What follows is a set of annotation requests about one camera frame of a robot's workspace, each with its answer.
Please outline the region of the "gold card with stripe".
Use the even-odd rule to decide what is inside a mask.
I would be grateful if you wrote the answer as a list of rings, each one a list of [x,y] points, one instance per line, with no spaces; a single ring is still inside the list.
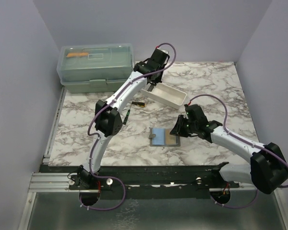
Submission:
[[[165,129],[165,144],[168,146],[178,145],[177,136],[170,134],[171,129]]]

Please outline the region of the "beige card holder wallet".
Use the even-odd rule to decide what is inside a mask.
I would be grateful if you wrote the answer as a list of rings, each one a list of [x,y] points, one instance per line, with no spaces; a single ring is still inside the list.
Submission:
[[[150,128],[149,141],[151,147],[179,147],[180,137],[178,138],[178,145],[168,146],[165,144],[165,129],[166,128]]]

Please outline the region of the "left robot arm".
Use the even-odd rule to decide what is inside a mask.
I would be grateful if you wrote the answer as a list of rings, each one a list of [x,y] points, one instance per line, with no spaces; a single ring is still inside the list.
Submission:
[[[119,133],[123,121],[120,113],[127,103],[148,83],[161,82],[164,68],[169,60],[167,51],[155,48],[150,58],[137,63],[123,85],[105,101],[98,100],[95,116],[89,125],[88,135],[96,135],[88,156],[88,163],[81,165],[77,176],[82,186],[92,189],[96,186],[95,173],[99,171],[102,157],[113,136]]]

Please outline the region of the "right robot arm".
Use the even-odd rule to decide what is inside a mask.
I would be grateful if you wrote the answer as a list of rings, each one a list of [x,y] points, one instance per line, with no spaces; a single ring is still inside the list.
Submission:
[[[264,194],[272,193],[288,179],[288,165],[278,145],[262,144],[226,129],[218,121],[208,121],[202,108],[185,105],[186,115],[179,115],[170,134],[177,137],[199,137],[222,146],[243,158],[242,165],[221,163],[212,174],[211,182],[221,188],[228,182],[254,185]]]

